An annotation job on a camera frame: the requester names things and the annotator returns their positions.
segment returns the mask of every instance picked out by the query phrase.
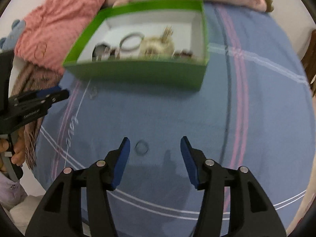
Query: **ring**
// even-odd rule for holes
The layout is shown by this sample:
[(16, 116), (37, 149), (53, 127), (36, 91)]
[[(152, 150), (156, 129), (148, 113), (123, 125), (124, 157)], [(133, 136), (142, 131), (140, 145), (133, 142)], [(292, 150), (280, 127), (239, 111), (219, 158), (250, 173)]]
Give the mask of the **ring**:
[(131, 33), (129, 35), (127, 35), (126, 37), (124, 37), (120, 44), (119, 44), (119, 48), (120, 48), (120, 51), (122, 52), (132, 52), (132, 51), (136, 51), (139, 47), (140, 47), (140, 43), (139, 45), (135, 46), (135, 47), (130, 47), (130, 48), (123, 48), (123, 43), (127, 40), (127, 39), (130, 39), (132, 37), (139, 37), (140, 39), (144, 39), (145, 36), (142, 34), (142, 33)]

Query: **blue bed sheet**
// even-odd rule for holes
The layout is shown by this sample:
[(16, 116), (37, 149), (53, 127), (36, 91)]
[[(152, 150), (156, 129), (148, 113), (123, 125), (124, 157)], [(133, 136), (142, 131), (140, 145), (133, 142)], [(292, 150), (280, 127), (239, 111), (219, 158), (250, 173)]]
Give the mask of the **blue bed sheet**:
[[(122, 182), (108, 195), (120, 237), (190, 236), (203, 192), (190, 184), (180, 152), (184, 135), (225, 167), (249, 167), (285, 228), (304, 196), (315, 120), (288, 38), (268, 14), (212, 3), (204, 9), (211, 59), (199, 92), (81, 82), (66, 72), (60, 86), (71, 96), (42, 124), (34, 175), (45, 189), (64, 167), (86, 168), (123, 137), (131, 140)], [(226, 192), (222, 233), (228, 223)]]

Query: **blue plush toy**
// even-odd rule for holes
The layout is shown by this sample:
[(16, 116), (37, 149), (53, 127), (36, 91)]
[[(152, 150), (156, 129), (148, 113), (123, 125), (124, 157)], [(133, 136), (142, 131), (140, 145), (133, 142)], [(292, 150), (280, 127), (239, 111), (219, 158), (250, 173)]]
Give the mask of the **blue plush toy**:
[(24, 20), (15, 20), (12, 23), (12, 31), (8, 35), (8, 37), (0, 39), (0, 49), (2, 49), (3, 51), (13, 50), (25, 27), (26, 23)]

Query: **bed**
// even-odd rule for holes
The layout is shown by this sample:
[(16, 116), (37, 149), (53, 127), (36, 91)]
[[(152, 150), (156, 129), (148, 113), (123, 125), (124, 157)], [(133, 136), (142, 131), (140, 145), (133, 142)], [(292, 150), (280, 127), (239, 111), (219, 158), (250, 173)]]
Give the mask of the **bed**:
[[(23, 1), (12, 0), (1, 16), (3, 36), (43, 0)], [(37, 180), (47, 189), (64, 167), (87, 167), (128, 136), (131, 156), (119, 190), (109, 195), (120, 237), (189, 236), (203, 194), (191, 187), (179, 150), (187, 135), (223, 166), (248, 166), (289, 227), (315, 155), (310, 86), (295, 54), (304, 56), (315, 23), (301, 0), (274, 0), (274, 6), (271, 15), (289, 40), (267, 15), (204, 4), (212, 60), (198, 93), (81, 82), (66, 72), (60, 85), (71, 97), (53, 106), (42, 125)], [(14, 64), (10, 84), (23, 67), (18, 59)], [(228, 222), (226, 201), (222, 233)]]

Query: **green box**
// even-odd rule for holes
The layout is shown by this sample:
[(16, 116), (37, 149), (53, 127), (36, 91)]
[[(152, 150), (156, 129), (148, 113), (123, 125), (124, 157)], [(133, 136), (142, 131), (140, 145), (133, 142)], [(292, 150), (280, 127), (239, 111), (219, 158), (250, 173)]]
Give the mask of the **green box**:
[[(190, 50), (194, 58), (136, 57), (130, 52), (125, 56), (120, 53), (120, 59), (92, 61), (94, 47), (100, 42), (106, 40), (106, 43), (116, 47), (118, 40), (122, 40), (122, 37), (131, 31), (147, 32), (147, 35), (152, 37), (157, 36), (158, 32), (162, 33), (163, 26), (172, 27), (171, 38), (175, 50)], [(209, 59), (207, 39), (202, 1), (133, 2), (100, 11), (78, 38), (63, 66), (82, 80), (101, 78), (107, 81), (162, 84), (199, 90)]]

